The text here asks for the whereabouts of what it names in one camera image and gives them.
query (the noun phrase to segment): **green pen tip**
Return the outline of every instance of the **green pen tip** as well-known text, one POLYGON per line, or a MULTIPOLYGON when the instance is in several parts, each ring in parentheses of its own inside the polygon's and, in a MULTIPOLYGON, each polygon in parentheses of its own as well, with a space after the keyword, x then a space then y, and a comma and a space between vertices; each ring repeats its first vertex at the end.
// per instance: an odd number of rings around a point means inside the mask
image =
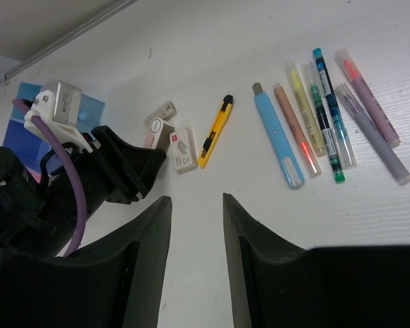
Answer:
POLYGON ((344 180, 345 180, 343 172, 334 174, 334 178, 335 178, 337 183, 344 182, 344 180))

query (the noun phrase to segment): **orange highlighter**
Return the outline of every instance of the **orange highlighter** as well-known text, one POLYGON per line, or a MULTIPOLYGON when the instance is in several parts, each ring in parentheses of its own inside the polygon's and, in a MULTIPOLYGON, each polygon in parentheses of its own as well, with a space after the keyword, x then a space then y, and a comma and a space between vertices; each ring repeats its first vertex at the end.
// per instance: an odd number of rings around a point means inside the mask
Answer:
POLYGON ((301 151, 301 156, 304 159, 304 162, 307 166, 307 169, 310 173, 310 176, 314 178, 322 173, 320 169, 319 163, 316 160, 316 157, 313 154, 313 151, 308 143, 307 138, 305 137, 301 125, 296 118, 295 112, 293 111, 292 105, 290 101, 288 101, 286 92, 284 91, 283 87, 280 84, 276 84, 273 86, 273 93, 276 96, 276 99, 279 102, 279 106, 281 107, 284 116, 286 117, 287 123, 292 131, 293 137, 299 146, 301 151))
POLYGON ((206 164, 210 159, 211 153, 213 152, 217 140, 220 137, 221 131, 223 130, 223 127, 225 126, 225 123, 230 115, 233 102, 234 97, 232 97, 230 94, 228 94, 223 99, 219 112, 217 113, 217 116, 214 120, 214 124, 211 127, 208 137, 204 142, 204 147, 202 148, 199 159, 197 161, 202 169, 206 167, 206 164))

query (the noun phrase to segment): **green pen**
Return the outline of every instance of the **green pen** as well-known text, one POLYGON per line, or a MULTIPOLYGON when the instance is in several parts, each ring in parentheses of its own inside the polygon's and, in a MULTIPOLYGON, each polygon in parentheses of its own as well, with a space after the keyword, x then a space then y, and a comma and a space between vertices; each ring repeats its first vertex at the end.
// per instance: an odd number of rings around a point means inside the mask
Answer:
POLYGON ((317 67, 314 63, 309 63, 305 66, 303 70, 303 75, 305 77, 305 82, 309 85, 310 95, 312 97, 314 107, 316 108, 316 115, 320 126, 320 133, 322 134, 323 141, 325 142, 325 147, 327 149, 327 154, 329 158, 329 163, 333 169, 334 179, 336 182, 344 182, 344 173, 342 169, 342 164, 340 163, 340 155, 336 147, 336 143, 333 138, 333 131, 329 127, 327 113, 323 107, 322 94, 320 87, 319 75, 317 73, 317 67))

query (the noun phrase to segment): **blue utility knife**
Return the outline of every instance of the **blue utility knife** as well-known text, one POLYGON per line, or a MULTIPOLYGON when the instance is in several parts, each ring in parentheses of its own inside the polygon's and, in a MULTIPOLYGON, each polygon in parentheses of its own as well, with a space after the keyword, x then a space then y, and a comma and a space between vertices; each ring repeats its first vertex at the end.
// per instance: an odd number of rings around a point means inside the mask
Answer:
POLYGON ((273 150, 287 179, 287 183, 290 188, 298 189, 302 187, 305 179, 295 154, 293 154, 292 148, 288 143, 286 133, 276 115, 271 99, 267 96, 266 92, 262 90, 262 86, 259 83, 255 83, 252 86, 252 90, 255 94, 254 100, 258 113, 260 114, 264 128, 272 143, 273 150))

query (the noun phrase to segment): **yellow highlighter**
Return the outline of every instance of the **yellow highlighter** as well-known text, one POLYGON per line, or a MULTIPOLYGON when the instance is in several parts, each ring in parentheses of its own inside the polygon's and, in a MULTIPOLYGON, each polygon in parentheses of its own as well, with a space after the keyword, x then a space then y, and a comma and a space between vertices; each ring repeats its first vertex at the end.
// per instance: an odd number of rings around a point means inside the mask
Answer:
POLYGON ((219 140, 220 133, 225 126, 226 120, 228 119, 232 103, 234 102, 234 97, 228 94, 224 99, 220 106, 219 112, 214 120, 214 124, 211 127, 210 133, 204 142, 204 147, 202 148, 202 152, 199 156, 199 166, 203 169, 206 167, 208 160, 210 159, 211 153, 216 146, 217 140, 219 140))
POLYGON ((290 61, 286 64, 286 74, 298 101, 299 109, 301 110, 303 121, 307 127, 313 149, 317 156, 323 156, 326 154, 325 143, 317 127, 316 119, 314 118, 312 108, 308 102, 307 94, 303 88, 302 80, 294 61, 290 61))

